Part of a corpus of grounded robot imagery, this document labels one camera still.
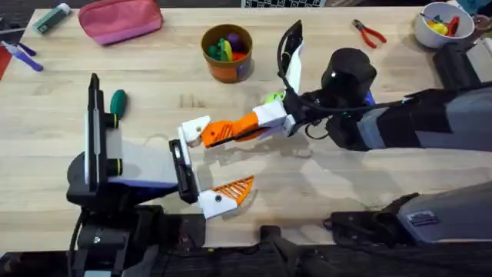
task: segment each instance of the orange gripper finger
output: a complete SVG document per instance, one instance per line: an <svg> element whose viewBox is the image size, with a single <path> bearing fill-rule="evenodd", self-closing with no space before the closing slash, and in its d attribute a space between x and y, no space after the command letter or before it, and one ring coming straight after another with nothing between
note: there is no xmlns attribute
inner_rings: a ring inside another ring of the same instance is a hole
<svg viewBox="0 0 492 277"><path fill-rule="evenodd" d="M246 196L248 196L248 193L253 186L253 180L254 176L252 175L227 185L221 185L220 187L213 188L212 190L235 200L236 203L240 205Z"/></svg>
<svg viewBox="0 0 492 277"><path fill-rule="evenodd" d="M247 114L244 118L237 120L236 122L231 121L219 121L214 122L207 127L201 133L201 140L203 141L206 148L210 148L214 143L220 142L226 139L234 138L240 134L251 131L258 128L258 117L254 112ZM249 136L237 139L238 142L247 141L254 139L261 135L265 130L254 132Z"/></svg>

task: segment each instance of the wooden table surface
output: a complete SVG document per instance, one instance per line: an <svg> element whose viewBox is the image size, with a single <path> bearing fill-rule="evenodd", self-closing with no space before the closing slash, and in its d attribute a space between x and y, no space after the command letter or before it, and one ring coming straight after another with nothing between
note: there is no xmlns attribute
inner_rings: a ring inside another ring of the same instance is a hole
<svg viewBox="0 0 492 277"><path fill-rule="evenodd" d="M90 74L96 72L106 106L119 88L130 97L121 122L126 140L166 149L183 121L210 115L240 118L282 87L276 48L297 19L304 25L301 88L318 88L331 53L365 51L378 75L378 102L440 87L431 53L418 47L412 21L420 8L163 9L162 30L101 47L78 24L77 12L50 35L30 28L22 41L38 51L41 73L12 59L0 81L0 251L67 249L78 206L65 198L66 170L83 149L83 115ZM47 10L34 13L31 23ZM387 43L368 48L351 26L357 18ZM254 72L245 82L215 81L201 55L213 25L244 26L254 39ZM208 221L206 245L250 245L258 228L278 224L297 243L330 243L321 221L331 212L375 209L410 192L442 192L491 180L492 155L443 149L367 153L338 148L329 138L231 142L192 149L203 188L255 175L250 196L231 214ZM169 212L198 212L177 195L152 201Z"/></svg>

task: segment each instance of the red-handled pliers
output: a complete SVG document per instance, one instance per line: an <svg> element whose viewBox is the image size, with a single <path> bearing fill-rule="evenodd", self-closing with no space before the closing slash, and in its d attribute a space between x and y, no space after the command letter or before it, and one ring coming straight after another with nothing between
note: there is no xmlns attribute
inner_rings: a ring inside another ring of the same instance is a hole
<svg viewBox="0 0 492 277"><path fill-rule="evenodd" d="M379 40L382 41L383 43L386 43L386 38L380 32L376 32L375 30L366 27L364 24L362 24L362 22L358 21L357 19L353 20L352 25L355 26L355 28L357 28L357 30L361 32L364 42L370 47L376 48L377 46L367 37L367 34L371 34L376 38L379 38Z"/></svg>

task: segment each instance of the pink pouch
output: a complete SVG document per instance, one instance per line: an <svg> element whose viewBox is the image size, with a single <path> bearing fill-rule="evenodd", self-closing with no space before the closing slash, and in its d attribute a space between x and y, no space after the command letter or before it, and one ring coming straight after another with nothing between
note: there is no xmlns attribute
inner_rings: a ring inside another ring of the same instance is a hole
<svg viewBox="0 0 492 277"><path fill-rule="evenodd" d="M161 10L154 0L103 0L84 6L80 25L100 45L144 35L162 26Z"/></svg>

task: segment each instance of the green marker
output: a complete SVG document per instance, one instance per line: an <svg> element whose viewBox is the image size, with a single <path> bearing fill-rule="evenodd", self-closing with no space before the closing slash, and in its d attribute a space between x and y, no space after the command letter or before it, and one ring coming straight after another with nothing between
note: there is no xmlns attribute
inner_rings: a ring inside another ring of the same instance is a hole
<svg viewBox="0 0 492 277"><path fill-rule="evenodd" d="M61 3L56 8L53 8L47 15L39 19L32 28L41 35L49 32L53 27L55 27L61 20L67 17L70 13L70 7Z"/></svg>

